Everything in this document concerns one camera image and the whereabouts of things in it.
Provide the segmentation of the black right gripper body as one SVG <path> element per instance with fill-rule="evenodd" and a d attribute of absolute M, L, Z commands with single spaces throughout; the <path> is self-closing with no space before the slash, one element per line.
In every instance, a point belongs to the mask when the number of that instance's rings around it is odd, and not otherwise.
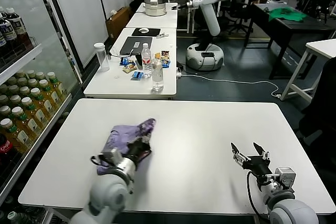
<path fill-rule="evenodd" d="M 261 156 L 250 156 L 246 161 L 243 161 L 242 168 L 250 170 L 253 175 L 260 177 L 272 173 L 269 164 L 269 159 L 263 159 Z"/>

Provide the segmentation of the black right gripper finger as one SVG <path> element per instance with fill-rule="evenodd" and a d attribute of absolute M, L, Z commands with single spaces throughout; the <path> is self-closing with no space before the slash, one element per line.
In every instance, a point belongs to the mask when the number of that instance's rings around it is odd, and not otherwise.
<path fill-rule="evenodd" d="M 233 159 L 235 160 L 235 162 L 239 166 L 244 167 L 244 165 L 250 161 L 250 158 L 242 154 L 234 143 L 231 143 L 231 148 L 233 153 Z"/>
<path fill-rule="evenodd" d="M 262 146 L 260 146 L 259 144 L 253 142 L 253 146 L 255 148 L 255 150 L 257 151 L 257 154 L 255 157 L 258 158 L 259 160 L 262 161 L 269 161 L 270 157 L 269 157 L 269 152 L 264 150 Z"/>

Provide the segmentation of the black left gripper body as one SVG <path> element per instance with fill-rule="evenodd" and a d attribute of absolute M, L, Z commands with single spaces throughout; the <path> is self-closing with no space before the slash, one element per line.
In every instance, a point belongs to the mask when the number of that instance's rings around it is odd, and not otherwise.
<path fill-rule="evenodd" d="M 127 158 L 134 163 L 141 162 L 152 152 L 149 142 L 142 137 L 138 137 L 133 142 L 128 143 L 127 147 Z"/>

